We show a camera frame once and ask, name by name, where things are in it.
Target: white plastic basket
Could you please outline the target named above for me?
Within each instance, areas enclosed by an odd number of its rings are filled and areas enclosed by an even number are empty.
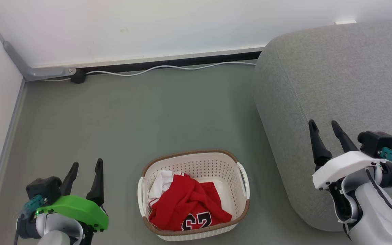
[[[232,215],[232,220],[190,231],[163,231],[152,225],[148,219],[152,211],[148,205],[148,196],[158,171],[162,169],[182,171],[200,183],[213,182],[222,209]],[[246,216],[249,197],[249,179],[243,166],[230,152],[220,149],[189,151],[157,158],[145,167],[137,187],[138,207],[145,225],[167,241],[200,239],[232,230]]]

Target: brown basket rim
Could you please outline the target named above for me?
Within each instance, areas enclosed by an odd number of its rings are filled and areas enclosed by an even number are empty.
[[[229,157],[231,157],[236,163],[238,163],[238,159],[231,153],[228,152],[226,150],[223,149],[200,149],[200,150],[190,150],[190,151],[184,151],[184,152],[180,152],[180,153],[175,153],[175,154],[170,154],[170,155],[166,155],[163,157],[159,157],[156,158],[154,160],[152,160],[144,169],[142,172],[142,177],[145,177],[146,172],[148,171],[149,167],[151,167],[154,163],[164,160],[164,159],[168,159],[168,158],[173,158],[173,157],[180,157],[183,155],[191,155],[191,154],[198,154],[198,153],[223,153],[225,155],[228,155]],[[201,229],[196,229],[196,230],[190,230],[190,231],[163,231],[163,230],[159,230],[156,227],[154,227],[148,220],[148,218],[146,216],[143,217],[143,222],[145,223],[146,227],[152,231],[153,233],[160,235],[160,236],[181,236],[181,235],[191,235],[191,234],[198,234],[198,233],[204,233],[204,232],[209,232],[209,231],[214,231],[214,230],[218,230],[224,227],[228,227],[231,225],[235,225],[238,222],[240,222],[241,220],[244,219],[244,217],[247,214],[247,211],[249,211],[249,205],[250,205],[250,200],[247,199],[246,200],[246,206],[244,207],[244,211],[243,213],[241,213],[241,215],[235,219],[235,220],[231,220],[230,222],[227,223],[223,223],[223,224],[219,224],[219,225],[215,225],[215,226],[209,226],[209,227],[205,227],[205,228],[201,228]]]

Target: robotic arm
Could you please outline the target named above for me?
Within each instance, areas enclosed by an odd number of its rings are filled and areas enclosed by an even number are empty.
[[[74,163],[61,182],[58,177],[37,179],[26,187],[30,201],[17,220],[18,237],[40,239],[38,245],[90,245],[93,234],[108,228],[104,203],[104,166],[98,159],[95,180],[86,198],[70,195],[77,177]]]
[[[392,187],[392,136],[362,132],[359,150],[336,121],[332,127],[344,151],[335,158],[315,122],[309,121],[315,188],[331,194],[338,220],[353,244],[392,245],[392,199],[383,190]]]

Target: sofa cushion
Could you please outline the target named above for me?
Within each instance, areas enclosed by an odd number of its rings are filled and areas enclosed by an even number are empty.
[[[330,194],[312,183],[308,121],[333,156],[343,151],[331,120],[358,147],[362,131],[392,135],[392,20],[277,37],[258,59],[252,90],[291,205],[309,225],[341,231]]]

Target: black number print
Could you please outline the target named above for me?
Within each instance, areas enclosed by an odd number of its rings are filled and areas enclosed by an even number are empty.
[[[193,216],[193,214],[187,215],[186,219],[182,223],[182,230],[183,231],[189,231],[192,229],[191,225],[196,225],[196,219]]]
[[[199,213],[196,214],[197,216],[197,223],[199,225],[202,224],[201,228],[205,228],[211,225],[211,214],[210,212],[204,212],[204,213]],[[182,223],[182,230],[183,231],[189,231],[192,229],[191,225],[196,225],[196,219],[193,216],[193,214],[187,215],[186,219]]]
[[[197,214],[198,224],[203,224],[201,228],[205,228],[211,225],[211,214],[210,212]]]

